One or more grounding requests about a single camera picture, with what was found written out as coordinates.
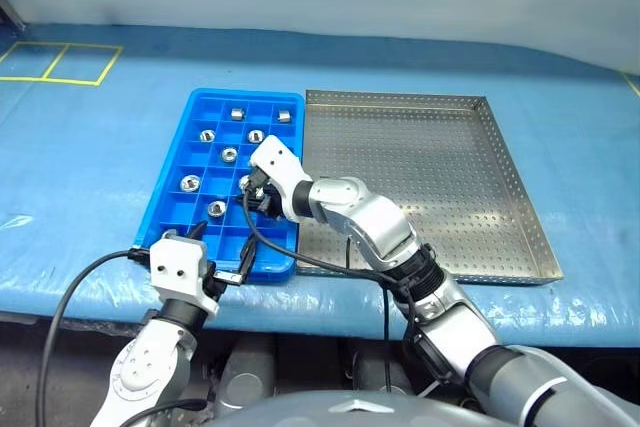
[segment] blue table surface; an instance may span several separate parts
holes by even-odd
[[[15,40],[0,28],[0,52]],[[618,72],[500,45],[268,31],[42,25],[29,40],[124,51],[99,87],[0,80],[0,311],[51,315],[78,271],[131,245],[198,87],[470,94],[489,99],[565,273],[470,296],[507,343],[640,345],[640,98]],[[7,57],[0,76],[39,75],[55,55],[41,50]],[[91,78],[104,62],[69,49],[59,68]],[[139,321],[158,306],[148,280],[114,261],[68,314]],[[210,326],[380,338],[381,293],[308,276],[230,288]]]

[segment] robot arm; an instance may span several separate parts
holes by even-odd
[[[260,182],[276,187],[289,220],[312,217],[329,224],[352,239],[374,270],[398,281],[400,287],[391,289],[395,303],[410,321],[414,316],[408,340],[436,379],[467,386],[487,413],[518,426],[634,425],[611,402],[590,395],[593,387],[577,382],[575,372],[567,375],[568,367],[563,372],[552,356],[502,346],[391,200],[352,177],[313,181],[274,136],[250,164]]]

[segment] metal nut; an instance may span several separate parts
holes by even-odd
[[[220,153],[223,162],[235,162],[238,157],[238,151],[234,147],[225,147]]]
[[[183,192],[195,192],[200,188],[200,177],[197,175],[187,175],[180,181],[180,189]]]
[[[244,192],[244,189],[247,188],[247,184],[249,183],[249,176],[248,175],[243,175],[242,177],[240,177],[240,180],[238,181],[238,187],[240,187],[240,190],[242,192]]]
[[[240,107],[234,107],[231,109],[231,119],[244,120],[244,109],[241,109]]]
[[[200,132],[200,140],[203,142],[213,142],[216,138],[215,131],[211,129],[203,130]]]
[[[291,122],[291,112],[289,112],[288,110],[279,110],[278,122],[282,122],[283,124],[288,124],[289,122]]]
[[[252,144],[259,144],[260,142],[262,142],[264,140],[264,132],[262,132],[261,130],[258,130],[258,129],[252,130],[247,135],[247,140],[249,142],[251,142]]]
[[[222,200],[215,200],[209,204],[207,207],[207,213],[211,217],[222,217],[224,213],[227,211],[227,204]]]

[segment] blue plastic tray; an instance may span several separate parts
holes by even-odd
[[[231,119],[231,109],[235,107],[244,110],[243,121]],[[290,123],[278,121],[279,110],[291,113]],[[200,140],[200,132],[206,129],[215,131],[214,142]],[[278,136],[301,157],[304,100],[297,94],[283,92],[217,89],[192,92],[134,245],[149,247],[168,229],[176,229],[184,235],[196,223],[206,220],[203,240],[208,247],[209,260],[215,261],[219,269],[237,270],[240,250],[250,230],[242,206],[233,197],[240,194],[238,181],[249,173],[249,157],[258,147],[247,140],[247,134],[253,129],[260,129],[265,135]],[[225,147],[238,150],[235,162],[222,161],[220,153]],[[180,181],[190,174],[200,177],[200,188],[194,193],[182,192]],[[227,203],[223,217],[211,218],[207,214],[207,206],[214,200]],[[275,220],[261,214],[251,215],[267,237],[287,249],[296,249],[297,224],[284,218]],[[293,259],[260,245],[249,280],[281,282],[287,280],[294,270]]]

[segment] perforated metal tray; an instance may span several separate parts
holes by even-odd
[[[394,200],[459,280],[562,278],[485,97],[307,91],[303,165]],[[298,250],[344,265],[344,237],[314,221]],[[351,267],[368,268],[356,249]]]

